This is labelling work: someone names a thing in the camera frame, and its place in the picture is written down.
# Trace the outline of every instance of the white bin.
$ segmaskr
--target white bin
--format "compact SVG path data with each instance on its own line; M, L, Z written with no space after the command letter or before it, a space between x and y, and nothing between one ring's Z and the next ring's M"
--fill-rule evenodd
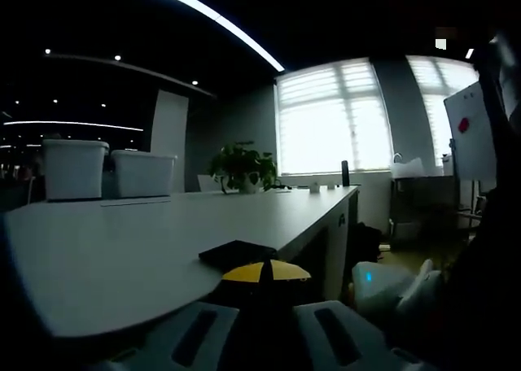
M106 142L44 140L47 200L100 199L107 150Z
M173 191L173 155L114 150L117 189L121 198L170 196Z

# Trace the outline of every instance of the white pillar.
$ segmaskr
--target white pillar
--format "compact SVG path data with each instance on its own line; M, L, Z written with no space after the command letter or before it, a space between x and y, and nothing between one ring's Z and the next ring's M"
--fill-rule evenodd
M155 103L150 152L176 155L173 192L185 191L185 136L188 98L160 90Z

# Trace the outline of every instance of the window blind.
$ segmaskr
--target window blind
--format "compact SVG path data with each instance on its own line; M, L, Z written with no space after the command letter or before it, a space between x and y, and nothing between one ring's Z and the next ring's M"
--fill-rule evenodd
M436 166L441 167L443 154L450 153L452 138L444 100L477 82L478 73L469 63L457 60L427 56L408 56L407 59L427 111Z
M378 170L391 163L387 113L368 59L278 78L278 169L282 175Z

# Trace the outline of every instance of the red magnet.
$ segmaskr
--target red magnet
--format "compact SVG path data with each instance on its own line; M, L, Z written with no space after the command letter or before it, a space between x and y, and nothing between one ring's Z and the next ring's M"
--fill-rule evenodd
M464 117L462 121L459 122L458 130L460 133L464 133L469 129L469 120Z

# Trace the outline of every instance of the white table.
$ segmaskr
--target white table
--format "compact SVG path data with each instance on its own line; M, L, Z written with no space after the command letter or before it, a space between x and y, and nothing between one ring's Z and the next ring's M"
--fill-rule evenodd
M349 197L357 187L255 195L35 203L6 215L14 265L57 337L149 321L210 293L221 279L198 254L240 239L295 257L328 226L325 295L342 286ZM339 223L344 215L346 223Z

